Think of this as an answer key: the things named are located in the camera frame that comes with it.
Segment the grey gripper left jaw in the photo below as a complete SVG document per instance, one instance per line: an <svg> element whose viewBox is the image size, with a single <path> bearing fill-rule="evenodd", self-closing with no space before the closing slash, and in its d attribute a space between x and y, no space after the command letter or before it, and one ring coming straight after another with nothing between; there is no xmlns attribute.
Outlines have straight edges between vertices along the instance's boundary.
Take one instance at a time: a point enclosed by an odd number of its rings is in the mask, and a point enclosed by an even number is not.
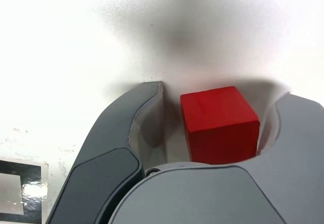
<svg viewBox="0 0 324 224"><path fill-rule="evenodd" d="M145 170L165 160L164 86L142 83L100 114L47 222L108 223Z"/></svg>

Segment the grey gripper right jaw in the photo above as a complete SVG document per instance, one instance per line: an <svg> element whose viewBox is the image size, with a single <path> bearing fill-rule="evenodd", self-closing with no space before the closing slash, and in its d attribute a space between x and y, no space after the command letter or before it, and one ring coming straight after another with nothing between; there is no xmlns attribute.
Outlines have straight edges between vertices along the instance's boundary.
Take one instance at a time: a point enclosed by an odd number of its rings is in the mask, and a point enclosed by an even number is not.
<svg viewBox="0 0 324 224"><path fill-rule="evenodd" d="M287 94L273 146L226 165L170 165L136 184L110 223L323 223L323 106Z"/></svg>

